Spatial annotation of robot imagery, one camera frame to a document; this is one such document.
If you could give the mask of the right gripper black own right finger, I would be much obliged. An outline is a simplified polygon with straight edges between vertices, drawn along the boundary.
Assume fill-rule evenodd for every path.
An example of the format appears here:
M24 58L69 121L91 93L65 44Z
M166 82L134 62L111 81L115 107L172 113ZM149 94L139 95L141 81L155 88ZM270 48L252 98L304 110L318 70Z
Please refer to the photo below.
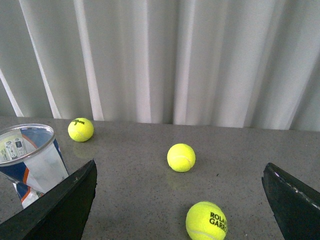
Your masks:
M284 239L318 240L320 193L271 162L261 181Z

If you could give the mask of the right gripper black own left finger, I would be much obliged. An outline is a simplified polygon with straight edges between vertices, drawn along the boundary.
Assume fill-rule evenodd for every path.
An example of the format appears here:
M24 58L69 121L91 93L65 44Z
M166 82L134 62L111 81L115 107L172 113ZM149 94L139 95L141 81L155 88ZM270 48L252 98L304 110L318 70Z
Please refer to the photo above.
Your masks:
M80 240L96 195L90 160L44 196L0 225L2 240Z

